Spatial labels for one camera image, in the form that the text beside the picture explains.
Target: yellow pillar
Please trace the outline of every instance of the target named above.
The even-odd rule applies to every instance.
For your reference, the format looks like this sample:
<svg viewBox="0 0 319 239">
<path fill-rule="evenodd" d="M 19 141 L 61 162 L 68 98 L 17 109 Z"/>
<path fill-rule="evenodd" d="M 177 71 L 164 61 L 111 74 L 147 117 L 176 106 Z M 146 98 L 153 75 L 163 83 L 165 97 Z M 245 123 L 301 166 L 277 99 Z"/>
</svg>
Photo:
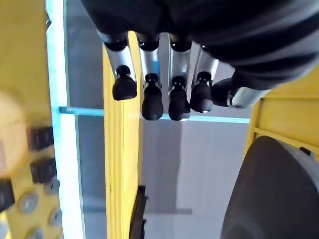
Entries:
<svg viewBox="0 0 319 239">
<path fill-rule="evenodd" d="M 62 227 L 49 223 L 51 212 L 59 209 L 58 196 L 33 183 L 30 170 L 32 162 L 54 157 L 53 145 L 30 148 L 31 129 L 52 125 L 44 4 L 0 1 L 0 180 L 9 180 L 15 198 L 15 204 L 0 213 L 0 224 L 8 226 L 5 239 L 25 239 L 35 229 L 45 239 L 62 237 Z M 28 214 L 19 208 L 26 193 L 38 197 Z"/>
<path fill-rule="evenodd" d="M 140 58 L 133 32 L 129 33 L 129 42 L 140 89 Z M 128 239 L 138 188 L 141 94 L 131 100 L 113 100 L 114 76 L 105 49 L 103 72 L 107 236 Z"/>
</svg>

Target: white light strip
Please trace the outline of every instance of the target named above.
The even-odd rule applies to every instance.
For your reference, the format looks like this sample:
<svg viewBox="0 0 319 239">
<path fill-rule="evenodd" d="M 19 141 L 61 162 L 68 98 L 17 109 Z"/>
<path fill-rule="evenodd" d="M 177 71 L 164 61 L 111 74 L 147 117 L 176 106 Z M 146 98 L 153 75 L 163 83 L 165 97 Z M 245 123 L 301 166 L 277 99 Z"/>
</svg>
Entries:
<svg viewBox="0 0 319 239">
<path fill-rule="evenodd" d="M 59 199 L 63 212 L 64 239 L 84 239 L 75 116 L 61 114 L 59 111 L 59 107 L 67 106 L 64 2 L 46 0 L 47 12 L 52 21 L 47 31 L 47 47 L 54 149 L 60 180 Z"/>
</svg>

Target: black fingertip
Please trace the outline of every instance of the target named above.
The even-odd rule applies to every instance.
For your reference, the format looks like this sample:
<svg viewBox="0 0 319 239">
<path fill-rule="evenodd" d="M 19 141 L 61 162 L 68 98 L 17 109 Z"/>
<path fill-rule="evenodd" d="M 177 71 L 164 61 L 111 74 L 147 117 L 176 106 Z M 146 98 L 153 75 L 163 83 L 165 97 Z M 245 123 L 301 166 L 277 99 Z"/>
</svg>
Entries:
<svg viewBox="0 0 319 239">
<path fill-rule="evenodd" d="M 149 85 L 144 90 L 142 103 L 142 116 L 146 120 L 159 120 L 163 115 L 163 103 L 161 101 L 161 90 L 155 85 Z"/>
<path fill-rule="evenodd" d="M 231 78 L 221 80 L 210 88 L 214 105 L 227 107 L 228 92 L 231 90 Z"/>
<path fill-rule="evenodd" d="M 138 95 L 136 82 L 129 76 L 121 76 L 115 81 L 112 93 L 116 101 L 133 99 Z"/>
<path fill-rule="evenodd" d="M 210 87 L 205 83 L 199 83 L 191 91 L 190 107 L 200 113 L 206 113 L 213 108 Z"/>
<path fill-rule="evenodd" d="M 169 95 L 168 115 L 174 121 L 185 120 L 190 117 L 190 105 L 184 89 L 173 89 Z"/>
</svg>

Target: black rubber object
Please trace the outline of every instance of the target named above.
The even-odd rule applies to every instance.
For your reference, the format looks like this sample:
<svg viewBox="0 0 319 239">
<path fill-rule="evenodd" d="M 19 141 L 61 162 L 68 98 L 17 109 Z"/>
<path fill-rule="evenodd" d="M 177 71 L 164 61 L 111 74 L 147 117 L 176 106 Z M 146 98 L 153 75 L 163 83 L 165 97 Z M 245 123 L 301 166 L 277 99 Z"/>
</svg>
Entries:
<svg viewBox="0 0 319 239">
<path fill-rule="evenodd" d="M 113 85 L 112 93 L 116 101 L 133 99 L 138 95 L 136 82 L 129 76 L 120 76 Z"/>
<path fill-rule="evenodd" d="M 155 84 L 149 84 L 144 90 L 142 116 L 146 120 L 158 120 L 164 112 L 161 90 Z"/>
<path fill-rule="evenodd" d="M 227 78 L 217 82 L 210 88 L 214 105 L 227 107 L 227 96 L 231 87 L 232 80 L 231 78 Z"/>
<path fill-rule="evenodd" d="M 196 112 L 209 112 L 213 108 L 210 87 L 206 82 L 197 84 L 191 90 L 190 107 Z"/>
<path fill-rule="evenodd" d="M 184 89 L 178 87 L 171 91 L 169 95 L 168 115 L 174 121 L 190 117 L 190 106 Z"/>
<path fill-rule="evenodd" d="M 240 168 L 220 238 L 318 239 L 318 169 L 313 168 L 318 165 L 311 161 L 273 138 L 258 137 Z"/>
</svg>

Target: yellow frame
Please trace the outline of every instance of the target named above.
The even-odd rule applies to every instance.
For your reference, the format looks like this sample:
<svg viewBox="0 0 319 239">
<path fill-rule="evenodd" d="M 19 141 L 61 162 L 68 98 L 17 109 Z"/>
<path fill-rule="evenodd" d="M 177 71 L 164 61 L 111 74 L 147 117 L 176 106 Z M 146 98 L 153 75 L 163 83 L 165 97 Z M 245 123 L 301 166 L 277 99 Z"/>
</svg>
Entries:
<svg viewBox="0 0 319 239">
<path fill-rule="evenodd" d="M 133 32 L 129 33 L 129 42 L 138 89 L 141 89 L 140 57 Z M 132 100 L 119 102 L 113 99 L 114 76 L 104 48 L 103 72 L 107 237 L 128 239 L 141 170 L 141 93 Z"/>
<path fill-rule="evenodd" d="M 46 239 L 62 238 L 62 227 L 48 224 L 49 214 L 59 208 L 58 196 L 47 196 L 43 184 L 32 182 L 30 163 L 53 157 L 53 146 L 40 152 L 28 150 L 30 127 L 50 126 L 46 12 L 43 0 L 0 1 L 0 165 L 1 177 L 10 178 L 15 204 L 0 214 L 9 226 L 5 239 L 24 239 L 40 228 Z M 38 194 L 31 214 L 17 208 L 28 191 Z"/>
<path fill-rule="evenodd" d="M 319 67 L 304 78 L 283 85 L 254 107 L 246 152 L 256 137 L 267 135 L 312 151 L 319 160 Z"/>
</svg>

